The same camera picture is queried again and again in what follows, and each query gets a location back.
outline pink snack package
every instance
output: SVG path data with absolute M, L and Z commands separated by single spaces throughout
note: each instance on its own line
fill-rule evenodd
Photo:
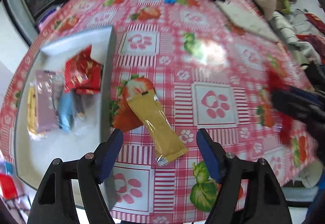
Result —
M 56 74 L 52 71 L 37 70 L 36 80 L 36 130 L 42 133 L 58 128 L 53 93 L 56 85 Z

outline person in green vest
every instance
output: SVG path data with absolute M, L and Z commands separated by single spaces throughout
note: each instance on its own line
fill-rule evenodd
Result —
M 284 16 L 291 14 L 290 0 L 277 0 L 277 9 L 276 9 L 276 11 L 280 12 Z

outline red stool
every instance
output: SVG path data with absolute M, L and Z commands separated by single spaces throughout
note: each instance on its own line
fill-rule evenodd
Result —
M 31 202 L 30 202 L 30 199 L 29 199 L 28 195 L 22 194 L 22 195 L 19 196 L 12 178 L 9 175 L 5 175 L 5 174 L 1 174 L 1 173 L 0 173 L 0 188 L 2 190 L 3 200 L 6 203 L 9 210 L 11 210 L 13 208 L 16 209 L 19 217 L 21 218 L 23 223 L 26 224 L 24 218 L 22 217 L 21 210 L 23 212 L 26 212 L 28 210 L 23 209 L 23 208 L 19 208 L 17 206 L 16 202 L 19 201 L 19 198 L 21 198 L 21 197 L 27 197 L 29 205 L 31 206 Z

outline table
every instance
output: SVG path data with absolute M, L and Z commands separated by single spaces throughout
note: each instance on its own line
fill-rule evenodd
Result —
M 249 0 L 231 1 L 255 12 Z M 207 218 L 209 213 L 198 209 L 202 205 L 195 206 L 190 199 L 196 184 L 193 165 L 202 161 L 195 140 L 198 128 L 206 128 L 226 152 L 241 159 L 265 158 L 283 185 L 314 160 L 314 141 L 303 124 L 294 122 L 292 137 L 307 138 L 307 158 L 294 164 L 294 150 L 281 145 L 276 126 L 260 124 L 258 109 L 264 104 L 260 90 L 266 85 L 263 61 L 270 56 L 277 60 L 288 84 L 306 88 L 309 82 L 283 47 L 250 33 L 232 32 L 227 23 L 208 0 L 182 0 L 175 5 L 161 0 L 71 0 L 40 33 L 14 74 L 0 114 L 3 155 L 14 163 L 11 142 L 17 97 L 39 47 L 113 24 L 117 33 L 113 99 L 117 97 L 115 86 L 131 74 L 150 79 L 168 121 L 189 150 L 175 162 L 158 167 L 148 131 L 140 127 L 124 133 L 114 167 L 119 198 L 111 211 L 114 218 L 139 223 Z M 247 182 L 242 187 L 245 193 Z M 237 208 L 243 203 L 241 198 Z

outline metal bolt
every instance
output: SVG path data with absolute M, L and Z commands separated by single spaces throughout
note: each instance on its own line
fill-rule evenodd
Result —
M 87 153 L 87 154 L 85 155 L 85 158 L 86 158 L 87 160 L 93 159 L 93 157 L 94 157 L 94 154 L 93 154 L 92 152 L 89 152 L 89 153 Z
M 57 165 L 57 164 L 59 164 L 60 162 L 61 162 L 61 159 L 56 158 L 56 159 L 53 160 L 52 164 Z
M 225 156 L 229 159 L 233 159 L 235 157 L 235 155 L 232 152 L 227 152 Z
M 258 162 L 261 164 L 261 165 L 266 165 L 267 161 L 265 159 L 259 159 Z

